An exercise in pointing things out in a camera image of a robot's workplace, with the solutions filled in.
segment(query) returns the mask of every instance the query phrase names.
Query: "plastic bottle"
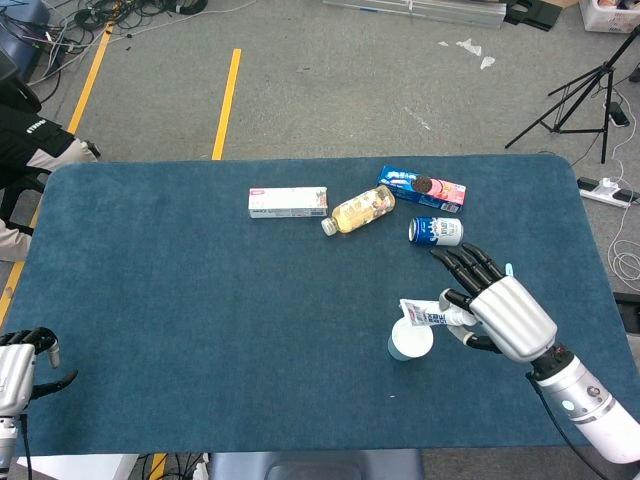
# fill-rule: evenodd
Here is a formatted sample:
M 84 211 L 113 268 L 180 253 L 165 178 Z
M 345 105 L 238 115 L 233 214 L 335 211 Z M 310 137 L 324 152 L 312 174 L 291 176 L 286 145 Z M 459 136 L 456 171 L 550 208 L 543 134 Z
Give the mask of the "plastic bottle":
M 393 210 L 396 199 L 384 185 L 361 193 L 333 209 L 331 217 L 322 220 L 327 235 L 349 233 Z

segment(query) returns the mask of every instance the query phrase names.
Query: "power strip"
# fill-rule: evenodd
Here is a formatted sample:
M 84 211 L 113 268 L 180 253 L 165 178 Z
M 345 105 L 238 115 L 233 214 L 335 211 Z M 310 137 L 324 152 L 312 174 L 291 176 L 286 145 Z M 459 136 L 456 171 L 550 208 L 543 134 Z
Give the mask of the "power strip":
M 640 199 L 640 193 L 620 188 L 610 178 L 603 178 L 598 182 L 592 178 L 580 177 L 578 188 L 581 197 L 620 208 L 627 208 L 629 202 L 637 202 Z

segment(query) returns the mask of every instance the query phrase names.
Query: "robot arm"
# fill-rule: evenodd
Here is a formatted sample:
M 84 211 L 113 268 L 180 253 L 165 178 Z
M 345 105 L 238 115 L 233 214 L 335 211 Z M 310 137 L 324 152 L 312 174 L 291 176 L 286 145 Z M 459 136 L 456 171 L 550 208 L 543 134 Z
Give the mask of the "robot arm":
M 59 382 L 33 385 L 36 355 L 47 351 L 52 368 L 60 365 L 58 341 L 48 328 L 9 333 L 0 337 L 0 480 L 6 479 L 18 437 L 17 423 L 31 400 L 62 390 L 78 374 Z
M 431 253 L 470 293 L 445 290 L 441 308 L 453 304 L 467 310 L 487 332 L 482 338 L 463 327 L 450 327 L 462 343 L 503 353 L 515 362 L 531 362 L 532 382 L 554 399 L 603 457 L 614 463 L 640 460 L 638 422 L 578 357 L 554 345 L 556 324 L 518 280 L 505 276 L 471 244 Z

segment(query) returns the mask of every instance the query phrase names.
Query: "tripod stand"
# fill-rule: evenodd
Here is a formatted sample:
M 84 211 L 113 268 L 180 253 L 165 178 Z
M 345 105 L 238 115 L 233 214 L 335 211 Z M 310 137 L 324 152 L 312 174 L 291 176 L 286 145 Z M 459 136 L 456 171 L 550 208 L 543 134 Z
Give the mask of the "tripod stand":
M 600 163 L 604 163 L 607 155 L 607 137 L 609 134 L 609 108 L 611 105 L 611 92 L 613 91 L 613 71 L 614 71 L 613 65 L 614 63 L 616 63 L 618 58 L 620 58 L 620 55 L 624 53 L 624 51 L 629 47 L 629 45 L 631 45 L 633 40 L 635 40 L 635 38 L 638 35 L 640 35 L 640 25 L 633 29 L 633 31 L 629 34 L 629 36 L 624 41 L 624 43 L 620 46 L 620 48 L 616 51 L 616 53 L 614 53 L 613 56 L 607 62 L 603 63 L 599 67 L 594 68 L 593 70 L 588 71 L 583 75 L 580 75 L 578 78 L 571 80 L 569 83 L 564 84 L 560 88 L 556 88 L 553 92 L 550 92 L 549 96 L 553 95 L 554 93 L 558 93 L 560 90 L 564 90 L 562 99 L 558 103 L 556 103 L 553 107 L 547 110 L 535 122 L 533 122 L 531 125 L 525 128 L 517 137 L 515 137 L 513 140 L 507 143 L 504 146 L 504 148 L 509 148 L 511 145 L 513 145 L 518 140 L 520 140 L 527 132 L 529 132 L 529 130 L 531 130 L 533 127 L 535 127 L 538 124 L 542 125 L 544 128 L 549 130 L 549 132 L 553 132 L 553 133 L 602 133 L 603 134 L 602 135 L 602 158 L 600 160 Z M 576 111 L 576 109 L 580 106 L 582 101 L 585 98 L 587 98 L 587 96 L 591 93 L 591 91 L 596 86 L 600 85 L 600 80 L 604 77 L 607 77 L 607 89 L 606 89 L 607 96 L 604 103 L 604 125 L 602 126 L 602 128 L 586 128 L 586 129 L 579 129 L 579 130 L 563 129 L 562 126 L 566 123 L 569 117 L 573 114 L 573 112 Z M 578 85 L 575 89 L 569 91 L 569 87 L 571 87 L 572 85 L 578 82 L 582 82 L 582 83 L 580 83 L 580 85 Z M 567 103 L 571 97 L 576 95 L 582 89 L 584 90 L 580 94 L 578 99 L 573 103 L 573 105 L 571 105 L 567 113 L 563 115 L 565 103 Z M 551 127 L 547 125 L 547 123 L 545 123 L 545 119 L 556 110 L 558 110 L 558 114 L 556 116 L 553 126 Z

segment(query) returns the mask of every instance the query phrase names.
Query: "oreo cookie package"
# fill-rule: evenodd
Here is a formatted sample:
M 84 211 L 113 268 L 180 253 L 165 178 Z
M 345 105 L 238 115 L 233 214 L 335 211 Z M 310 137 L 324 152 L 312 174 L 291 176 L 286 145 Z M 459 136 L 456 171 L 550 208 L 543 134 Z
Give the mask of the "oreo cookie package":
M 457 213 L 462 209 L 467 187 L 457 183 L 385 165 L 378 185 L 386 185 L 396 198 Z

